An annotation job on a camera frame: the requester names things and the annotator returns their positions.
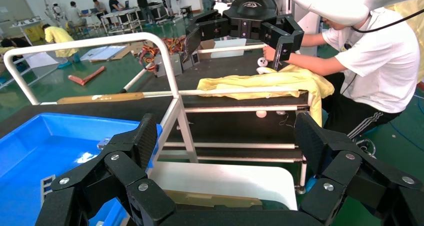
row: white t-shirt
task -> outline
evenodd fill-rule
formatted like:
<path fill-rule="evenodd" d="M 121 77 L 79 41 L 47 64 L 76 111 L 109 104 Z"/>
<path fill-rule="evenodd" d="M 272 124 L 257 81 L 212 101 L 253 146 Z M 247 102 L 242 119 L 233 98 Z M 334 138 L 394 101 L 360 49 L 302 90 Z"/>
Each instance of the white t-shirt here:
<path fill-rule="evenodd" d="M 395 11 L 379 8 L 360 29 L 375 29 L 402 19 Z M 350 27 L 322 33 L 324 40 L 340 51 L 335 57 L 343 71 L 344 96 L 386 113 L 405 110 L 417 84 L 420 49 L 413 30 L 404 21 L 370 33 Z M 351 46 L 346 50 L 345 44 Z"/>
<path fill-rule="evenodd" d="M 71 7 L 68 11 L 67 18 L 69 21 L 72 21 L 74 24 L 81 24 L 81 11 L 76 7 Z"/>

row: logo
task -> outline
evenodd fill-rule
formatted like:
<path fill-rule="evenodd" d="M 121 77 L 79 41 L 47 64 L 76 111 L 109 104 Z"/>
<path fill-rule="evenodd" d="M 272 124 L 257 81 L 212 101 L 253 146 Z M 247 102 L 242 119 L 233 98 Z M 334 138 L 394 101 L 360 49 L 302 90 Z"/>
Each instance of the logo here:
<path fill-rule="evenodd" d="M 257 3 L 257 2 L 254 2 L 254 1 L 248 1 L 248 2 L 243 3 L 243 6 L 255 8 L 255 7 L 258 7 L 258 6 L 262 6 L 262 5 Z"/>

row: blue bin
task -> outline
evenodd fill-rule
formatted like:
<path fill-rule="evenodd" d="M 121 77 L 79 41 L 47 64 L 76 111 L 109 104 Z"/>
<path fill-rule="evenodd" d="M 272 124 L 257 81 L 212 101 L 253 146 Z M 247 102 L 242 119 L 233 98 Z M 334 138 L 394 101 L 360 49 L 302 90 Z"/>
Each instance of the blue bin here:
<path fill-rule="evenodd" d="M 39 114 L 0 139 L 0 222 L 34 225 L 41 209 L 41 180 L 57 177 L 100 153 L 97 144 L 134 130 L 137 121 Z M 157 125 L 158 138 L 162 128 Z M 158 151 L 156 143 L 152 157 Z M 103 205 L 90 225 L 119 226 L 126 216 L 116 199 Z"/>

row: wooden stick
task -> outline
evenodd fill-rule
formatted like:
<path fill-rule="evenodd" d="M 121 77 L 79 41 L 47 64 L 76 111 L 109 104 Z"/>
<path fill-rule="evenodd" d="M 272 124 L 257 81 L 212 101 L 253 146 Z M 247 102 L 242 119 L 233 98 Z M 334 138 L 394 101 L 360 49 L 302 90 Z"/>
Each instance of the wooden stick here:
<path fill-rule="evenodd" d="M 115 102 L 127 100 L 140 100 L 144 95 L 141 92 L 126 93 L 126 94 L 111 94 L 111 95 L 89 95 L 66 97 L 58 100 L 58 104 L 77 104 L 77 103 L 91 103 L 91 102 Z"/>

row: man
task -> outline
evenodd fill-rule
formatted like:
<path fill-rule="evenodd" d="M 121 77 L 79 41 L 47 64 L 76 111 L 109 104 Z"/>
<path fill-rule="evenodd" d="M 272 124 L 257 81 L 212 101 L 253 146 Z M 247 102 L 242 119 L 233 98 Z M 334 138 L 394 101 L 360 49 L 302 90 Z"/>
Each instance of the man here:
<path fill-rule="evenodd" d="M 87 19 L 83 18 L 88 16 L 88 14 L 83 14 L 78 8 L 75 1 L 71 1 L 70 9 L 68 10 L 68 19 L 72 26 L 74 25 L 84 25 L 87 27 Z"/>
<path fill-rule="evenodd" d="M 94 7 L 99 12 L 99 13 L 96 14 L 96 16 L 97 16 L 97 18 L 101 22 L 102 21 L 101 16 L 102 15 L 106 15 L 108 11 L 107 11 L 106 6 L 105 6 L 105 4 L 103 2 L 100 2 L 98 0 L 93 0 L 93 2 L 94 2 Z M 111 21 L 111 19 L 109 17 L 107 18 L 107 20 L 109 21 L 109 25 L 112 25 L 112 21 Z"/>
<path fill-rule="evenodd" d="M 16 38 L 10 38 L 10 39 L 6 38 L 6 39 L 3 39 L 1 42 L 2 42 L 1 43 L 1 47 L 4 47 L 4 48 L 8 48 L 8 47 L 18 47 L 18 48 L 21 48 L 21 47 L 30 47 L 31 46 L 28 43 L 28 41 L 26 41 L 26 40 L 24 40 L 22 38 L 18 38 L 18 37 L 16 37 Z M 19 60 L 21 58 L 23 58 L 23 56 L 16 56 L 15 55 L 15 56 L 13 56 L 12 61 L 17 61 L 17 60 Z M 19 69 L 25 69 L 26 68 L 25 64 L 23 64 L 22 62 L 18 63 L 16 66 L 17 66 L 18 70 Z"/>
<path fill-rule="evenodd" d="M 401 18 L 394 11 L 379 8 L 354 27 L 376 29 Z M 333 84 L 334 94 L 322 100 L 322 108 L 328 112 L 324 128 L 353 139 L 405 110 L 417 83 L 419 45 L 405 21 L 359 33 L 349 26 L 323 20 L 331 28 L 322 34 L 306 34 L 302 46 L 328 43 L 340 53 L 330 59 L 292 53 L 287 62 L 323 75 Z M 272 60 L 274 53 L 269 46 L 264 48 L 266 59 Z"/>
<path fill-rule="evenodd" d="M 146 20 L 146 26 L 150 26 L 151 23 L 156 24 L 155 17 L 151 13 L 152 11 L 149 8 L 149 4 L 147 3 L 147 0 L 137 0 L 138 6 L 140 7 L 140 10 L 143 14 L 143 19 Z"/>
<path fill-rule="evenodd" d="M 118 0 L 109 0 L 109 7 L 111 12 L 121 11 L 125 8 Z"/>
<path fill-rule="evenodd" d="M 62 43 L 74 41 L 74 39 L 68 34 L 68 32 L 60 27 L 51 26 L 45 24 L 42 26 L 42 29 L 45 33 L 45 40 L 48 43 Z M 52 56 L 57 62 L 59 62 L 58 68 L 63 68 L 65 66 L 71 65 L 71 62 L 68 60 L 68 57 L 73 56 L 74 62 L 80 62 L 80 55 L 78 54 L 77 48 L 66 49 L 66 50 L 57 50 L 56 57 Z"/>

